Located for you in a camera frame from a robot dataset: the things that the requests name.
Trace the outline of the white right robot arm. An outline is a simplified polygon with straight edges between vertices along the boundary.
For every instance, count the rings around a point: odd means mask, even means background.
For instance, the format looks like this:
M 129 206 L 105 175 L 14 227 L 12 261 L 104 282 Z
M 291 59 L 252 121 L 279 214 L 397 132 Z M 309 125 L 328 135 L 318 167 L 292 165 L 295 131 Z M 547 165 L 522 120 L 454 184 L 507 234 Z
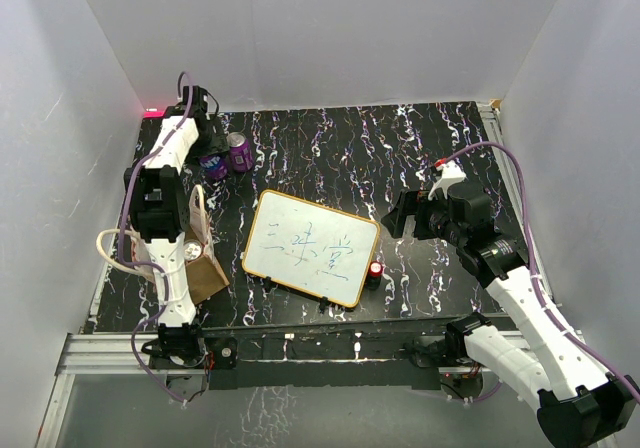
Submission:
M 555 447 L 588 447 L 627 426 L 637 405 L 633 379 L 605 367 L 562 326 L 557 307 L 534 289 L 524 245 L 496 227 L 491 198 L 479 185 L 404 191 L 382 223 L 400 238 L 408 217 L 415 220 L 414 238 L 455 247 L 463 268 L 506 311 L 529 346 L 514 346 L 487 316 L 474 312 L 448 323 L 442 355 L 493 371 L 531 407 Z

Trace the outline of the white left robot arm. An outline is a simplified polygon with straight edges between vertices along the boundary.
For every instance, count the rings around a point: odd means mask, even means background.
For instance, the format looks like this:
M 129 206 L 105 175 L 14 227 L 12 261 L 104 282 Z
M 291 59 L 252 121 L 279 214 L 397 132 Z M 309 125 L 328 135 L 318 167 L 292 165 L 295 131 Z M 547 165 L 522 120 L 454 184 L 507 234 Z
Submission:
M 189 82 L 186 73 L 179 75 L 178 89 L 178 102 L 164 112 L 149 153 L 125 172 L 119 236 L 125 235 L 127 225 L 138 234 L 147 257 L 125 265 L 148 268 L 154 279 L 158 338 L 147 351 L 194 367 L 204 360 L 207 344 L 195 323 L 187 277 L 184 245 L 190 210 L 182 171 L 205 156 L 227 154 L 228 144 L 220 132 L 218 113 L 209 111 L 209 91 Z

